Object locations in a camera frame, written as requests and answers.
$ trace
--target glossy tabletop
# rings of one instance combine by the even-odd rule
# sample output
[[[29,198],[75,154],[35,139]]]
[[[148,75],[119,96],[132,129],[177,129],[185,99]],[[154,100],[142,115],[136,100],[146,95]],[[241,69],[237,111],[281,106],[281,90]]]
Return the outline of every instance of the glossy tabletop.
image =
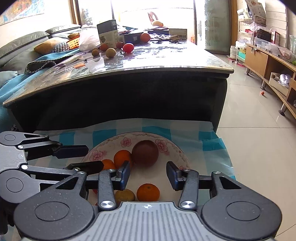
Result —
[[[69,63],[71,58],[77,60]],[[64,62],[69,64],[64,67],[58,64],[48,69],[19,89],[3,105],[59,85],[100,76],[151,71],[234,72],[228,64],[189,41],[150,41],[136,45],[132,53],[120,53],[117,50],[114,58],[107,58],[101,51],[96,57],[88,52],[80,52]]]

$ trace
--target white floral plate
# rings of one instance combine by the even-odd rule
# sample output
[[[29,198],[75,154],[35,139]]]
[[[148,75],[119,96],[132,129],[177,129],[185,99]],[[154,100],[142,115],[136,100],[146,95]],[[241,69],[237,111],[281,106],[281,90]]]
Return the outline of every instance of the white floral plate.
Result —
[[[178,202],[181,191],[176,192],[172,189],[166,175],[166,163],[172,161],[180,169],[190,168],[190,163],[177,145],[162,136],[145,132],[120,134],[98,144],[83,158],[82,162],[101,161],[103,159],[113,160],[118,151],[128,150],[132,152],[135,144],[142,140],[151,140],[157,145],[159,150],[158,160],[149,168],[133,165],[126,188],[132,190],[136,195],[139,186],[144,183],[152,183],[160,190],[159,201]],[[88,200],[91,204],[95,204],[97,195],[90,191]]]

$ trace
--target sofa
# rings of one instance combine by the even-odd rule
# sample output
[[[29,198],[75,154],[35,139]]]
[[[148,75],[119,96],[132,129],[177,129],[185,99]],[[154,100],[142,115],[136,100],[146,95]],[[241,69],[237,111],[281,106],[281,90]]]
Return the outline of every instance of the sofa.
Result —
[[[44,32],[27,34],[11,41],[0,48],[0,72],[15,71],[17,74],[24,74],[27,64],[42,56],[34,50],[35,46],[53,37],[60,37],[68,41],[70,34],[80,31],[81,25],[62,25]]]

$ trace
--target checkered tablecloth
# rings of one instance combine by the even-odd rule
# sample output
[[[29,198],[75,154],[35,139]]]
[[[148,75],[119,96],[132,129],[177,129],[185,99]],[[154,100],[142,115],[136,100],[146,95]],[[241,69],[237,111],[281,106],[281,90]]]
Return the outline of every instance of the checkered tablecloth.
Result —
[[[113,120],[82,129],[62,131],[37,131],[47,134],[51,140],[63,145],[87,145],[89,150],[102,141],[126,132],[142,131],[163,136],[174,142],[187,156],[191,168],[201,175],[211,175],[221,171],[234,177],[234,170],[226,147],[213,131],[212,123],[205,121],[124,119]],[[80,162],[83,158],[57,159],[45,157],[29,161],[30,165],[41,167],[63,168],[70,163]],[[200,190],[199,205],[209,199],[208,190]],[[6,235],[0,236],[3,241],[20,239],[15,228],[9,226]]]

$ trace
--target white slatted panel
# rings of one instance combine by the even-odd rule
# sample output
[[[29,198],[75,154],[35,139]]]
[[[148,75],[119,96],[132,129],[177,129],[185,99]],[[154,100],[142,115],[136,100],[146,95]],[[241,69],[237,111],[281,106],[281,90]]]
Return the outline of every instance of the white slatted panel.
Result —
[[[286,6],[279,0],[265,0],[266,25],[272,27],[280,34],[279,45],[287,46],[287,10]]]

